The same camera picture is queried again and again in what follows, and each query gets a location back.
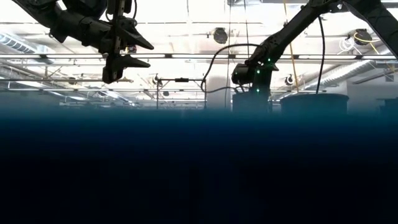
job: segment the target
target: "robotic arm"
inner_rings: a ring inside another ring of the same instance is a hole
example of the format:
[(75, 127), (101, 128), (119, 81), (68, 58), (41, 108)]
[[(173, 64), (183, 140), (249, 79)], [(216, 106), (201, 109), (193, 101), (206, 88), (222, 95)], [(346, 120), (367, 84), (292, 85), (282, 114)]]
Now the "robotic arm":
[[(103, 81), (112, 83), (123, 76), (128, 67), (150, 67), (130, 55), (121, 56), (120, 50), (135, 45), (153, 50), (154, 47), (136, 30), (137, 21), (126, 18), (132, 0), (62, 0), (67, 10), (62, 10), (58, 0), (13, 0), (37, 22), (50, 28), (50, 35), (63, 43), (73, 37), (83, 46), (92, 46), (101, 54), (108, 54), (103, 69)], [(108, 8), (111, 22), (100, 17)]]
[(244, 64), (238, 64), (231, 76), (233, 83), (252, 83), (247, 96), (256, 97), (254, 104), (266, 104), (270, 95), (272, 71), (285, 48), (318, 16), (334, 11), (344, 4), (356, 17), (366, 21), (389, 50), (398, 54), (398, 21), (380, 0), (309, 0), (301, 11), (282, 30), (268, 37)]

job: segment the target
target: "metal rod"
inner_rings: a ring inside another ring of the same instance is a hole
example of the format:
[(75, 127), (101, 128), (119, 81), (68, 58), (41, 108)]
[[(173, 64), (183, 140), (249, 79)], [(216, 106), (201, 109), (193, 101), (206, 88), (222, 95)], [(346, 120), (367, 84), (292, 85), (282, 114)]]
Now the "metal rod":
[(159, 109), (159, 82), (156, 82), (156, 109)]
[(205, 82), (205, 109), (207, 109), (207, 80)]
[[(202, 60), (211, 60), (211, 58), (172, 58), (172, 59), (202, 59)], [(152, 58), (151, 60), (165, 60), (164, 58)], [(220, 61), (224, 61), (227, 62), (227, 58), (217, 58), (215, 61), (216, 62), (220, 62)], [(243, 58), (238, 58), (238, 59), (234, 59), (235, 62), (244, 62), (245, 59)], [(354, 62), (358, 62), (360, 61), (359, 59), (325, 59), (325, 64), (327, 65), (349, 65), (351, 63)], [(297, 59), (295, 60), (295, 62), (297, 63), (303, 63), (303, 64), (316, 64), (320, 62), (320, 59)], [(278, 63), (292, 63), (291, 59), (279, 59)], [(43, 67), (43, 66), (47, 66), (47, 67), (59, 67), (59, 66), (63, 66), (63, 67), (103, 67), (105, 66), (105, 63), (53, 63), (51, 65), (44, 65), (44, 64), (39, 64), (39, 63), (27, 63), (24, 64), (25, 67)]]
[[(198, 79), (188, 78), (187, 80), (188, 80), (188, 82), (196, 82), (196, 81), (202, 81), (203, 79), (202, 78), (198, 78)], [(159, 81), (176, 81), (176, 82), (178, 82), (178, 78), (160, 78)]]
[(375, 61), (375, 63), (376, 63), (376, 65), (398, 64), (398, 61), (396, 61), (396, 60), (388, 60), (388, 61), (377, 60), (377, 61)]
[[(170, 53), (156, 53), (156, 54), (131, 54), (134, 58), (142, 59), (152, 59), (152, 58), (176, 58), (176, 59), (186, 59), (186, 58), (197, 58), (197, 59), (212, 59), (213, 54), (170, 54)], [(219, 54), (216, 59), (246, 59), (247, 54)], [(317, 54), (296, 54), (295, 59), (300, 60), (321, 60), (322, 55)], [(104, 60), (105, 57), (101, 54), (0, 54), (0, 59), (97, 59)], [(291, 55), (282, 55), (281, 60), (291, 59)], [(393, 55), (325, 55), (325, 60), (396, 60)]]
[[(39, 89), (39, 88), (3, 88), (0, 90), (9, 90), (9, 91), (133, 91), (133, 92), (159, 92), (157, 89)], [(201, 90), (179, 90), (179, 89), (171, 89), (171, 90), (161, 90), (161, 91), (171, 91), (171, 92), (202, 92)], [(292, 90), (271, 90), (272, 93), (291, 93), (294, 92)], [(315, 90), (300, 90), (301, 93), (315, 93)]]
[[(0, 82), (103, 82), (102, 80), (49, 80), (49, 79), (0, 79)], [(116, 82), (133, 82), (132, 80), (118, 80)]]
[(353, 84), (354, 84), (354, 85), (359, 85), (359, 84), (366, 83), (366, 82), (368, 82), (368, 81), (375, 80), (375, 79), (377, 79), (377, 78), (381, 78), (381, 77), (383, 77), (383, 76), (390, 75), (390, 74), (393, 74), (393, 73), (394, 73), (394, 72), (392, 72), (392, 71), (390, 71), (390, 70), (384, 71), (384, 72), (381, 72), (381, 73), (378, 73), (378, 74), (375, 74), (375, 75), (371, 75), (371, 76), (369, 76), (369, 77), (366, 77), (366, 78), (357, 80), (357, 81), (353, 82)]
[(14, 64), (14, 63), (11, 63), (11, 62), (7, 62), (6, 60), (1, 60), (1, 59), (0, 59), (0, 63), (3, 64), (3, 65), (10, 66), (10, 67), (12, 67), (12, 68), (18, 69), (19, 71), (21, 71), (21, 72), (24, 73), (25, 75), (35, 75), (35, 76), (37, 76), (37, 77), (46, 78), (44, 75), (42, 75), (42, 74), (40, 74), (40, 73), (30, 71), (29, 69), (23, 68), (23, 67), (21, 67), (21, 66), (19, 66), (19, 65), (16, 65), (16, 64)]

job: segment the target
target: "ceiling duct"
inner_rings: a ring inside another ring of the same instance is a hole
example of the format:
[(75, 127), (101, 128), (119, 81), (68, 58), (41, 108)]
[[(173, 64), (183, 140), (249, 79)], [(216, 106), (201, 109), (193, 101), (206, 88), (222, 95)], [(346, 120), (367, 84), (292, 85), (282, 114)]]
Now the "ceiling duct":
[[(29, 43), (16, 35), (5, 33), (0, 33), (0, 44), (12, 48), (22, 54), (47, 54), (50, 51), (47, 46)], [(54, 63), (53, 60), (47, 58), (35, 60), (46, 64)]]
[[(379, 49), (381, 55), (389, 55), (391, 51), (383, 46)], [(362, 60), (349, 65), (341, 65), (334, 69), (331, 69), (329, 72), (322, 74), (320, 84), (323, 86), (330, 86), (333, 84), (340, 83), (349, 78), (355, 77), (356, 75), (371, 71), (377, 67), (377, 64), (373, 60)], [(305, 85), (300, 86), (300, 90), (308, 90), (311, 88), (315, 88), (318, 84), (318, 77), (312, 79), (307, 82)], [(286, 96), (295, 94), (294, 93), (284, 93), (278, 96), (278, 99), (285, 98)]]
[(264, 3), (264, 0), (229, 0), (227, 4), (229, 6), (244, 6), (246, 2), (246, 6), (253, 6)]
[[(33, 79), (30, 77), (27, 77), (26, 75), (23, 75), (22, 73), (19, 73), (17, 70), (14, 70), (12, 67), (8, 67), (7, 65), (1, 65), (0, 66), (0, 79), (22, 79), (22, 80), (26, 80), (26, 79)], [(53, 88), (52, 85), (44, 85), (38, 82), (16, 82), (19, 85), (24, 85), (24, 86), (29, 86), (29, 87), (34, 87), (34, 88), (48, 88), (51, 89)], [(61, 96), (61, 97), (69, 97), (69, 98), (76, 98), (76, 97), (80, 97), (81, 99), (86, 99), (86, 98), (82, 98), (80, 96), (80, 94), (75, 94), (75, 93), (66, 93), (63, 92), (62, 94), (54, 92), (54, 91), (49, 91), (49, 93), (55, 95), (55, 96)]]

